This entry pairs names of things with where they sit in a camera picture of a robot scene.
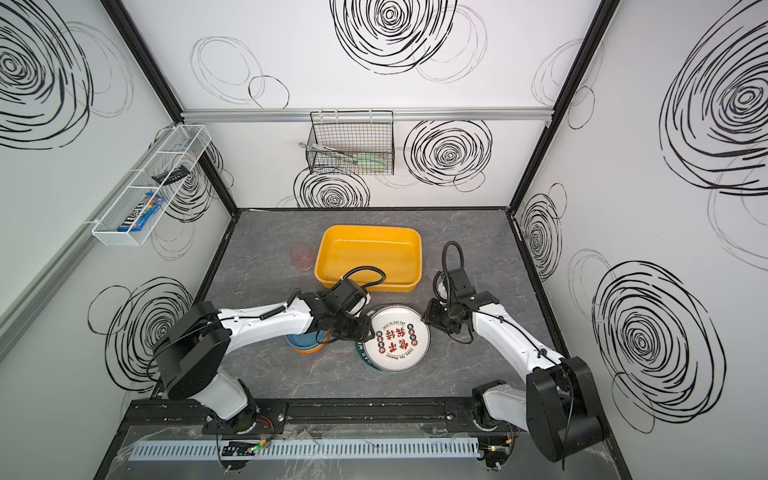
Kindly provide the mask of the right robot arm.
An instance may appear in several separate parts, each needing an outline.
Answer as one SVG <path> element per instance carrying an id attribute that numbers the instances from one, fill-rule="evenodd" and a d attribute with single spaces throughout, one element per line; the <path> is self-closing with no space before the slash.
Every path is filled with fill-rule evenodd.
<path id="1" fill-rule="evenodd" d="M 480 428 L 518 427 L 552 462 L 607 439 L 609 425 L 585 361 L 536 339 L 494 295 L 476 291 L 462 268 L 438 272 L 433 294 L 422 316 L 425 324 L 449 335 L 466 327 L 472 337 L 487 340 L 525 382 L 524 389 L 494 381 L 472 391 Z"/>

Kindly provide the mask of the green rimmed white plate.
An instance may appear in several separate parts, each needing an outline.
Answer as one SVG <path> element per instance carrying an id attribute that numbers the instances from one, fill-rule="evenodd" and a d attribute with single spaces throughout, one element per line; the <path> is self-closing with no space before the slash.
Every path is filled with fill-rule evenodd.
<path id="1" fill-rule="evenodd" d="M 358 343 L 356 352 L 363 362 L 378 371 L 399 373 L 416 367 L 426 356 L 421 344 L 414 346 L 408 337 L 375 337 Z"/>

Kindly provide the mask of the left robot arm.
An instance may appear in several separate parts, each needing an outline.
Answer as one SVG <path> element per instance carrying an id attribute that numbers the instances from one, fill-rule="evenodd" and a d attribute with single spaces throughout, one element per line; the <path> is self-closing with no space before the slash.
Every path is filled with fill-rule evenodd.
<path id="1" fill-rule="evenodd" d="M 203 301 L 157 341 L 150 362 L 168 399 L 195 400 L 224 421 L 254 416 L 255 401 L 241 381 L 224 371 L 224 358 L 248 345 L 287 335 L 324 331 L 331 341 L 366 341 L 373 330 L 362 310 L 373 286 L 345 277 L 329 289 L 296 289 L 280 303 L 245 309 L 219 309 Z"/>

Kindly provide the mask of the white plate red characters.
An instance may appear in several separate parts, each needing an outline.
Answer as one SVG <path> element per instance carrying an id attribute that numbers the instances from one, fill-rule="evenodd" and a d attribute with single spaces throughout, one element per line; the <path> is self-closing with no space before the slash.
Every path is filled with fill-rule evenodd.
<path id="1" fill-rule="evenodd" d="M 370 314 L 374 337 L 357 345 L 357 353 L 371 368 L 403 372 L 427 355 L 431 332 L 422 314 L 405 305 L 382 305 Z"/>

